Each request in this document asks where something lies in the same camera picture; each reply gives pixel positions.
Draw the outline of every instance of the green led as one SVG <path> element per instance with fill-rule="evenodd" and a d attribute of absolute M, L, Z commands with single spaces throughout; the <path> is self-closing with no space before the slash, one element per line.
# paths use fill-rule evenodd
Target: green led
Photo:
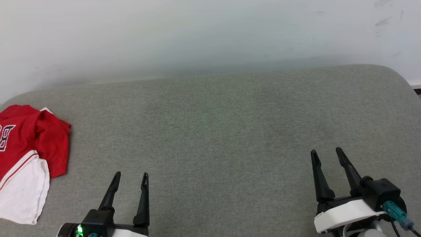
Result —
<path fill-rule="evenodd" d="M 77 226 L 77 234 L 83 236 L 82 227 L 80 225 Z"/>

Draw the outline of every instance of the striped trim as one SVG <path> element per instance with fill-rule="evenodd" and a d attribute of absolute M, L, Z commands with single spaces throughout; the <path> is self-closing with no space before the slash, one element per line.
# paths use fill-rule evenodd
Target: striped trim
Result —
<path fill-rule="evenodd" d="M 38 157 L 38 152 L 36 150 L 31 150 L 26 153 L 2 178 L 0 181 L 0 191 L 7 185 L 7 183 L 15 177 L 15 175 L 25 167 L 28 161 L 33 160 L 35 157 Z"/>

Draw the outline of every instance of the folded garment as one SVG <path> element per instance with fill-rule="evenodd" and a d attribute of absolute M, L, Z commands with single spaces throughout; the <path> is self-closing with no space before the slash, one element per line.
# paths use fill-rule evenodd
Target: folded garment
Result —
<path fill-rule="evenodd" d="M 50 178 L 67 171 L 69 132 L 48 109 L 12 105 L 0 113 L 0 218 L 37 223 Z"/>

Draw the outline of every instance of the teal connector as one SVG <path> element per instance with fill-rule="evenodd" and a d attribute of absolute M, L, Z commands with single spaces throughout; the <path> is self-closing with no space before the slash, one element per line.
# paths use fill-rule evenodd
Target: teal connector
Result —
<path fill-rule="evenodd" d="M 386 212 L 390 217 L 395 219 L 399 225 L 404 230 L 409 230 L 412 226 L 414 226 L 414 223 L 407 218 L 407 215 L 404 211 L 402 211 L 394 202 L 392 201 L 386 201 L 383 204 L 383 211 Z"/>

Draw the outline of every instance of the gray table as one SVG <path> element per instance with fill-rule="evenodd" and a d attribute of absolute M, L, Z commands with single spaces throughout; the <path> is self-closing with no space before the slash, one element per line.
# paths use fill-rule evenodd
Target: gray table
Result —
<path fill-rule="evenodd" d="M 116 171 L 120 224 L 132 222 L 149 173 L 151 236 L 318 236 L 310 151 L 346 196 L 336 146 L 360 175 L 400 187 L 421 230 L 421 100 L 386 67 L 66 86 L 3 109 L 11 104 L 46 106 L 72 133 L 68 172 L 51 180 L 38 224 L 0 220 L 1 236 L 53 236 L 80 222 Z"/>

